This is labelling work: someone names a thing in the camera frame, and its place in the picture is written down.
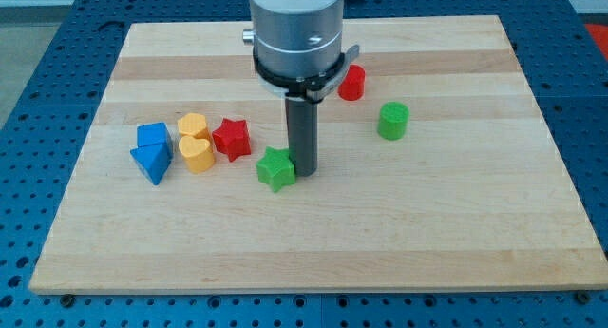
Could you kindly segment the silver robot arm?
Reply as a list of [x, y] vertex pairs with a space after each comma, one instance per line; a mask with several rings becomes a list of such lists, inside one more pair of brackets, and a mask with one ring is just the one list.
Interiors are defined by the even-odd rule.
[[256, 72], [285, 100], [289, 157], [295, 174], [317, 169], [317, 104], [306, 93], [345, 65], [344, 0], [249, 0]]

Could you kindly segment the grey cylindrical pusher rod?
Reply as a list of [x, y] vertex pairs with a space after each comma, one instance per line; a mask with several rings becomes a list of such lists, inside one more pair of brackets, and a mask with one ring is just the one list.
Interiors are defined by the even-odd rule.
[[307, 177], [317, 169], [317, 106], [300, 98], [285, 100], [290, 160], [295, 174]]

